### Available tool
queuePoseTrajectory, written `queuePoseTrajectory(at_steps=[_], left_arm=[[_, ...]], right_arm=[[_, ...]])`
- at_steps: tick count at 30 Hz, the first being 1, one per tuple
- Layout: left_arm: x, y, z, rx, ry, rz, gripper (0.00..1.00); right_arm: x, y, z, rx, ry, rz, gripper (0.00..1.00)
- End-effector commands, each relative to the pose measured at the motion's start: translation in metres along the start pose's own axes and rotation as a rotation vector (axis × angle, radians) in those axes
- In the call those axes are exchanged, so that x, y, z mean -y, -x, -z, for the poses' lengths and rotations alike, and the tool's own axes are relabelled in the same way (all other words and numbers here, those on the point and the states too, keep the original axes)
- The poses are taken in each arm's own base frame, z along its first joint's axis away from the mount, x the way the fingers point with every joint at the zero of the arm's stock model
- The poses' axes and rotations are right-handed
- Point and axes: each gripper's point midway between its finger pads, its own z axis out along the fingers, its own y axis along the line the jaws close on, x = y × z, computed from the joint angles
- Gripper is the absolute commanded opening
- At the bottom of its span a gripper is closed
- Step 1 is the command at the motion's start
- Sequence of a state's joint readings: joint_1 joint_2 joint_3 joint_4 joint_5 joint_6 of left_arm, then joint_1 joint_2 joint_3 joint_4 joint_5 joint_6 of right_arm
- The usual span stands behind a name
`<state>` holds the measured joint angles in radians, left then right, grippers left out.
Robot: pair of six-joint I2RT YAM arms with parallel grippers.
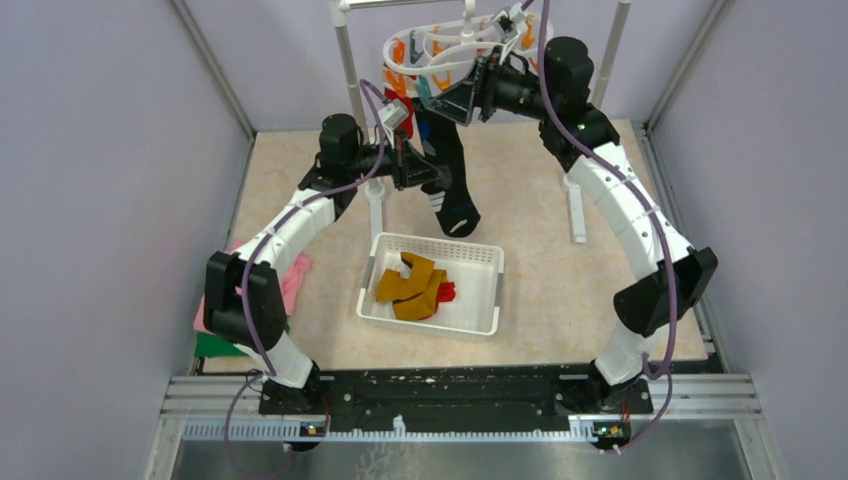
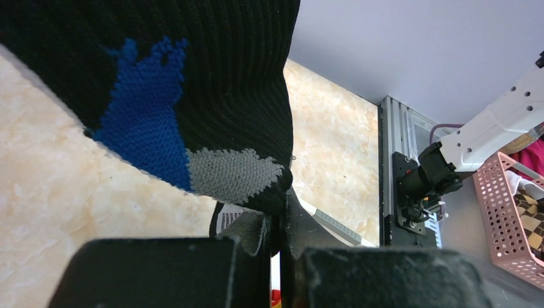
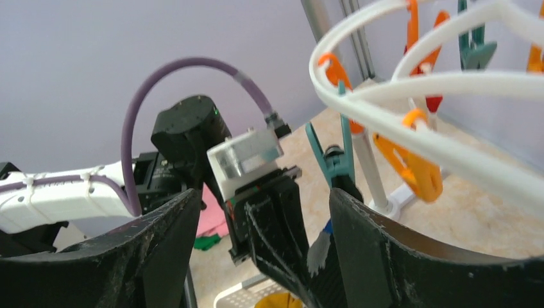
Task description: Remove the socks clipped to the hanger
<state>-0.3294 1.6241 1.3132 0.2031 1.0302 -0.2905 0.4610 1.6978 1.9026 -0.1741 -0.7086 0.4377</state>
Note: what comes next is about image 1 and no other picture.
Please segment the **black sock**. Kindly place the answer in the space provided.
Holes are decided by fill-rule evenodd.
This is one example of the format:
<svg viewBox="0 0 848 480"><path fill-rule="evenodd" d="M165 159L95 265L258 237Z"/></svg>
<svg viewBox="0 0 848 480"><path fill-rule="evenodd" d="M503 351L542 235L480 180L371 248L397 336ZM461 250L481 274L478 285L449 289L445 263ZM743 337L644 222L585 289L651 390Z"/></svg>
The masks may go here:
<svg viewBox="0 0 848 480"><path fill-rule="evenodd" d="M424 184L421 191L427 195L445 235L468 237L481 215L468 189L464 148L457 126L421 103L415 104L415 120L426 160L448 173L447 180Z"/></svg>

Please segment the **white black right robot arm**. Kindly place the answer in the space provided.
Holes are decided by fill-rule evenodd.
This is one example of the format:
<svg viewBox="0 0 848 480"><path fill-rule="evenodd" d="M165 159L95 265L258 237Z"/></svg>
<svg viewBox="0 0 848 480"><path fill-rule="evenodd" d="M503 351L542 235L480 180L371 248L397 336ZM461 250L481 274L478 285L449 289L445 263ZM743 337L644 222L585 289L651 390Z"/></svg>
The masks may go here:
<svg viewBox="0 0 848 480"><path fill-rule="evenodd" d="M633 172L617 130L590 103L594 63L585 43L568 36L546 41L537 71L527 62L515 67L518 58L494 48L425 106L461 125L474 117L485 121L497 110L537 120L543 146L615 233L635 282L613 297L619 322L586 385L589 404L612 412L626 400L626 384L667 371L668 359L649 366L649 351L662 333L675 343L678 321L701 299L718 260L668 221Z"/></svg>

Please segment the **white plastic clip hanger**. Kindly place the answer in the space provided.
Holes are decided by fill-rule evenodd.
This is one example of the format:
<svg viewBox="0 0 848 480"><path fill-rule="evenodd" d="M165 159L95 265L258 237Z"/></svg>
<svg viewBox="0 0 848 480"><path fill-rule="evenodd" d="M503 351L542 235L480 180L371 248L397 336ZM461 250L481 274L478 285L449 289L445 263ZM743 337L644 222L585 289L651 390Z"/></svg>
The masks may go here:
<svg viewBox="0 0 848 480"><path fill-rule="evenodd" d="M540 37L545 35L550 39L554 30L550 22L541 21L539 12L530 8L528 12L533 21L536 41L530 50L514 54L534 59ZM459 20L400 30L391 35L382 47L383 67L388 64L391 69L403 75L419 76L452 72L467 66L478 56L485 56L496 48L502 49L498 43L499 38L489 23L489 18L495 13L473 16L470 10L466 10ZM394 64L389 58L389 42L395 37L406 44L403 66Z"/></svg>

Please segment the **mustard yellow sock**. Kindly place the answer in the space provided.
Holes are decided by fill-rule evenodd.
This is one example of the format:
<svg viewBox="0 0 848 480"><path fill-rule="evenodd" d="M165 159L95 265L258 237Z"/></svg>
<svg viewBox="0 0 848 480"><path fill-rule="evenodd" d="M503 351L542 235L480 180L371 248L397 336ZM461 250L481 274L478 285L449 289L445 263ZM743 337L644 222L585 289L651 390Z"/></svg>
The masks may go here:
<svg viewBox="0 0 848 480"><path fill-rule="evenodd" d="M444 301L444 292L449 291L449 284L447 272L435 269L420 293L392 302L395 318L402 321L421 321L432 317Z"/></svg>
<svg viewBox="0 0 848 480"><path fill-rule="evenodd" d="M427 289L435 262L411 252L401 252L400 259L409 269L408 275L403 277L397 270L386 269L376 289L378 302L406 300Z"/></svg>

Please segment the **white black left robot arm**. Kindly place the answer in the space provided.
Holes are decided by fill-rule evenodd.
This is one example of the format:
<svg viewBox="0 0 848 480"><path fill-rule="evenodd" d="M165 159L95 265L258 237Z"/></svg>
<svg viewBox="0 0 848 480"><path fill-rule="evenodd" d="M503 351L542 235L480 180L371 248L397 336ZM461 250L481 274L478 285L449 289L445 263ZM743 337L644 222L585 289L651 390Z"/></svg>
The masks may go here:
<svg viewBox="0 0 848 480"><path fill-rule="evenodd" d="M368 140L355 119L326 117L319 151L291 200L270 223L231 252L217 251L206 265L203 327L252 356L262 378L283 386L283 401L297 413L319 404L314 363L287 332L281 290L284 273L325 228L345 212L370 177L389 177L399 190L447 183L447 167L429 161L390 123Z"/></svg>

